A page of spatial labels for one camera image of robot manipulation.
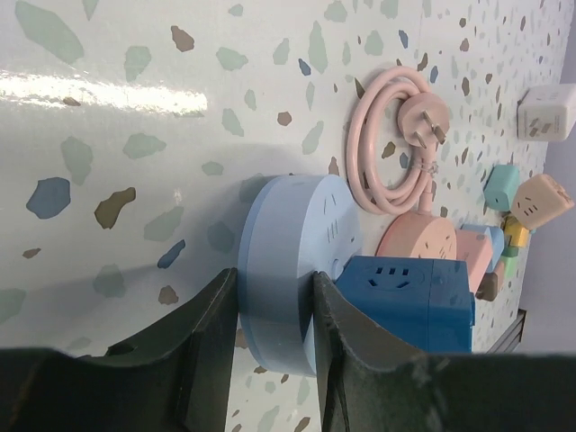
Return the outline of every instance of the yellow block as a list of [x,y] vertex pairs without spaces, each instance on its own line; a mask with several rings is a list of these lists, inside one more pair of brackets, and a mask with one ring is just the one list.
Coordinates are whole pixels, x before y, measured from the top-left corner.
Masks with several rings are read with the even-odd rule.
[[508,216],[504,226],[504,236],[510,237],[510,246],[525,248],[528,244],[530,231],[524,228],[514,216]]

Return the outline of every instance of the gray wall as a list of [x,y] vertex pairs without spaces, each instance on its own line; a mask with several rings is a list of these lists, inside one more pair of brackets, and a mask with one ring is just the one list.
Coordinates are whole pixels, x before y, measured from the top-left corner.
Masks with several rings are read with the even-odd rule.
[[[574,22],[562,82],[576,83]],[[544,171],[576,199],[576,128],[565,142],[550,143]],[[532,237],[520,307],[527,316],[517,351],[576,351],[576,208]]]

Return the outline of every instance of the terrazzo table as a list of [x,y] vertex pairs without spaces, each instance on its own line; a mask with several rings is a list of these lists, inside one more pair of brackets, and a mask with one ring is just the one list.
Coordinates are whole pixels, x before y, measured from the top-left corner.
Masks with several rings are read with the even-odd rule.
[[[343,176],[347,120],[379,70],[417,68],[451,110],[434,212],[499,223],[497,163],[541,172],[517,101],[557,83],[568,0],[29,0],[0,4],[0,345],[78,356],[143,329],[234,266],[268,176]],[[378,164],[410,150],[382,122]],[[361,214],[364,252],[391,217]],[[527,249],[473,350],[516,317]],[[228,431],[320,430],[311,378],[270,373],[238,333]]]

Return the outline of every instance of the light blue round power strip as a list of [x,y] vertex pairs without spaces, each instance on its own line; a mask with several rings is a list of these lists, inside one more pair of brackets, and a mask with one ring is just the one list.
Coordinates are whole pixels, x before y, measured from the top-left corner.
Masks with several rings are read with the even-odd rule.
[[238,303],[263,367],[316,374],[312,274],[336,280],[361,250],[356,204],[339,176],[286,175],[262,189],[240,241]]

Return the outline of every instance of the blue extension socket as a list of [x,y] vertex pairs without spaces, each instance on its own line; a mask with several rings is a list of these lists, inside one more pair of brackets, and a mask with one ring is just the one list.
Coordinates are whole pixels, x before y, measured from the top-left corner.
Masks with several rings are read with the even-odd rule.
[[464,261],[355,256],[336,283],[361,312],[429,353],[470,353],[475,322]]

